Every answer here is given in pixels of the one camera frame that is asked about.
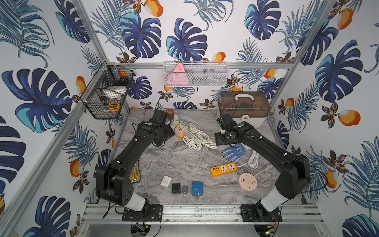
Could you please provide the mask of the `white charger plug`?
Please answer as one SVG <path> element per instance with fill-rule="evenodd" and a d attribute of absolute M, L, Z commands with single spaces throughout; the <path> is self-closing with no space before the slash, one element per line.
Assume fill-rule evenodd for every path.
<path fill-rule="evenodd" d="M 160 186 L 162 186 L 163 188 L 168 188 L 168 186 L 170 185 L 171 183 L 171 180 L 172 178 L 165 175 L 160 183 Z"/>

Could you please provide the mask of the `round pink power socket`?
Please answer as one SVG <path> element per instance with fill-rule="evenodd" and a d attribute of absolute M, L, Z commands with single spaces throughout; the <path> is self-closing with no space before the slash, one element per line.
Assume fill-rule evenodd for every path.
<path fill-rule="evenodd" d="M 238 178 L 238 186 L 244 192 L 253 191 L 258 186 L 257 179 L 250 173 L 243 173 Z"/>

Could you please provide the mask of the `black charger plug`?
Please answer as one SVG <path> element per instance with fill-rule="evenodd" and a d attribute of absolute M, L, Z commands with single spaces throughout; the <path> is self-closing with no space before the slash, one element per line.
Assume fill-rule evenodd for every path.
<path fill-rule="evenodd" d="M 174 195 L 180 194 L 181 193 L 181 184 L 180 183 L 173 183 L 171 192 Z"/>

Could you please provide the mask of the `blue cube adapter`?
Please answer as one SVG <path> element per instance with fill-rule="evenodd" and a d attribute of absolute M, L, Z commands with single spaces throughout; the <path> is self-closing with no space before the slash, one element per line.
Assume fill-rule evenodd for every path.
<path fill-rule="evenodd" d="M 198 181 L 193 181 L 191 184 L 191 195 L 193 196 L 203 196 L 203 183 Z"/>

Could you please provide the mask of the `small grey plug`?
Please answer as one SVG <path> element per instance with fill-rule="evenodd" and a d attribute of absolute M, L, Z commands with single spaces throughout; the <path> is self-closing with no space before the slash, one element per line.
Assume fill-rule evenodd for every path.
<path fill-rule="evenodd" d="M 182 186 L 182 194 L 186 195 L 188 194 L 189 187 L 187 185 Z"/>

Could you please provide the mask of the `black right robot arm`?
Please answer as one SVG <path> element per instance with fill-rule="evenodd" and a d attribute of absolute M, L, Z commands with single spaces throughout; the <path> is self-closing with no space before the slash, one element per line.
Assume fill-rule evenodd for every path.
<path fill-rule="evenodd" d="M 236 123 L 229 114 L 217 119 L 222 132 L 215 134 L 216 145 L 243 144 L 270 162 L 280 172 L 272 188 L 255 205 L 256 213 L 271 213 L 286 201 L 294 199 L 311 183 L 309 159 L 288 152 L 262 136 L 251 124 Z"/>

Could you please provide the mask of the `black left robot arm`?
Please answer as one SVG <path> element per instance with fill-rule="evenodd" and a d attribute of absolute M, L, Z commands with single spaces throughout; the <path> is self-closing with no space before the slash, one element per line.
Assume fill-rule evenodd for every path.
<path fill-rule="evenodd" d="M 151 121 L 138 124 L 129 144 L 108 165 L 96 169 L 96 196 L 133 211 L 142 211 L 146 199 L 134 192 L 130 175 L 150 145 L 161 146 L 175 135 L 170 125 Z"/>

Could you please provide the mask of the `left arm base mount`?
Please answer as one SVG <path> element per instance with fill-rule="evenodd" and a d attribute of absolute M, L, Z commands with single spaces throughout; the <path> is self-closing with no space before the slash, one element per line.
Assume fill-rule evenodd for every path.
<path fill-rule="evenodd" d="M 163 205 L 145 204 L 141 211 L 134 211 L 125 208 L 122 221 L 123 222 L 161 222 L 163 214 Z"/>

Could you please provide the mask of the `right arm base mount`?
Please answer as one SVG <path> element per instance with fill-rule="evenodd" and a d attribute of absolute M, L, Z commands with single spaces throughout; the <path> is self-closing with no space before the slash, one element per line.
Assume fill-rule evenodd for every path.
<path fill-rule="evenodd" d="M 267 211 L 259 202 L 256 204 L 242 204 L 241 217 L 244 222 L 281 222 L 283 221 L 280 208 Z"/>

